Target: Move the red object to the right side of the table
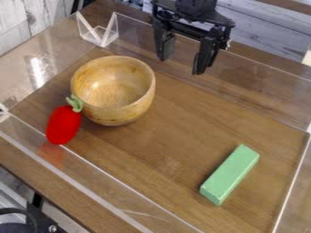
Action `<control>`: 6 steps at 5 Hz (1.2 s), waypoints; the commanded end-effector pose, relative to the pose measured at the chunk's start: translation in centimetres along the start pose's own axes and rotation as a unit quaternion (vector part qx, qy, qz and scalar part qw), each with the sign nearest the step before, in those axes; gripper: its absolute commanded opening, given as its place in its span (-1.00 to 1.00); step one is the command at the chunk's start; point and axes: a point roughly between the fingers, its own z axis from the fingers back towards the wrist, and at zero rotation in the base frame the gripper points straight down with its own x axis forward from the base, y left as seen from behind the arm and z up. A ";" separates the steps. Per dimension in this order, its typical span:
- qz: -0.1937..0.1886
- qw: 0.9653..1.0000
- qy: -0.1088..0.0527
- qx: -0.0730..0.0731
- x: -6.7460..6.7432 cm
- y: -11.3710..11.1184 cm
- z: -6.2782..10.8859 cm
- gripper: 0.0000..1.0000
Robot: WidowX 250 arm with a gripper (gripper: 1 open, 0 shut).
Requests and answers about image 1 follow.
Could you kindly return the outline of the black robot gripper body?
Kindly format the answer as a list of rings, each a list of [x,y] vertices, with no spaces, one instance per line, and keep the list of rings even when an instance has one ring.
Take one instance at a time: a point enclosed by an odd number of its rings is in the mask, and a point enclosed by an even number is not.
[[[214,37],[226,48],[236,23],[216,11],[217,0],[150,0],[152,16],[168,31],[200,39]]]

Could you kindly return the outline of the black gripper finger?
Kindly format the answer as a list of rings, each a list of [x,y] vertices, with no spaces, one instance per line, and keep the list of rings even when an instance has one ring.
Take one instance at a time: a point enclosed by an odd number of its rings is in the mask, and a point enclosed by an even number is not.
[[[218,50],[218,42],[214,38],[205,36],[200,39],[198,51],[193,61],[193,75],[201,75],[205,69],[212,66]]]
[[[160,61],[170,58],[174,52],[174,32],[170,23],[153,19],[154,52]]]

